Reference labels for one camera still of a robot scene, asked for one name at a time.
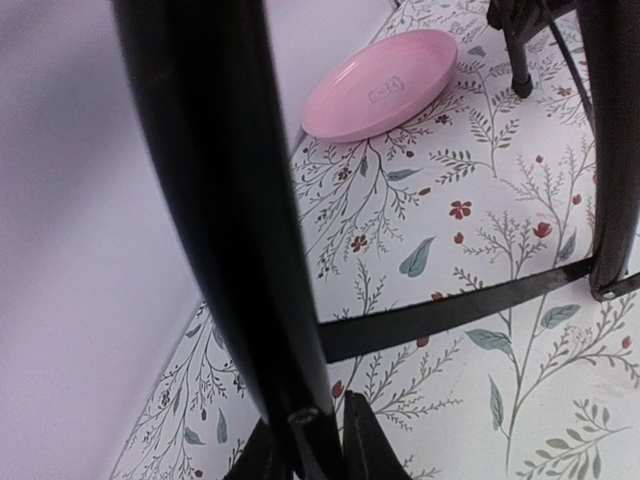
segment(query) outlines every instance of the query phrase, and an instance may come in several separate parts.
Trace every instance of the floral patterned surface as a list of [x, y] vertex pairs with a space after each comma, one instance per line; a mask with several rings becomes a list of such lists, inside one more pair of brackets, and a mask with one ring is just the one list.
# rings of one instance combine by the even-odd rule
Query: floral patterned surface
[[[542, 32], [527, 47], [535, 90], [515, 97], [504, 40], [486, 27], [486, 8], [473, 0], [402, 3], [380, 36], [452, 33], [459, 62], [450, 86], [387, 134], [346, 145], [306, 138], [294, 154], [321, 319], [435, 301], [589, 255], [594, 144], [576, 89]], [[586, 76], [575, 17], [560, 26]], [[338, 417], [345, 390], [363, 392], [415, 480], [635, 478], [634, 302], [630, 295], [598, 304], [581, 281], [333, 365]], [[112, 479], [222, 478], [256, 419], [202, 305]]]

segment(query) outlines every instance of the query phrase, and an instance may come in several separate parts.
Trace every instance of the chair leg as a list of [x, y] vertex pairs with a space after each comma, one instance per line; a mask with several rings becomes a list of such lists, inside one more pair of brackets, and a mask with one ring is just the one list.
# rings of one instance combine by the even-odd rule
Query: chair leg
[[596, 225], [591, 291], [598, 300], [636, 288], [620, 282], [640, 212], [640, 30], [636, 0], [578, 0], [596, 130]]
[[487, 18], [490, 25], [494, 26], [494, 23], [496, 23], [497, 20], [495, 15], [495, 11], [497, 10], [500, 18], [500, 25], [504, 32], [504, 39], [507, 43], [509, 61], [511, 62], [511, 70], [513, 72], [511, 88], [513, 88], [513, 91], [520, 98], [527, 98], [533, 91], [533, 82], [527, 67], [527, 54], [525, 53], [524, 43], [518, 40], [513, 33], [511, 8], [509, 8], [509, 4], [510, 2], [505, 2], [504, 0], [493, 0], [489, 7]]

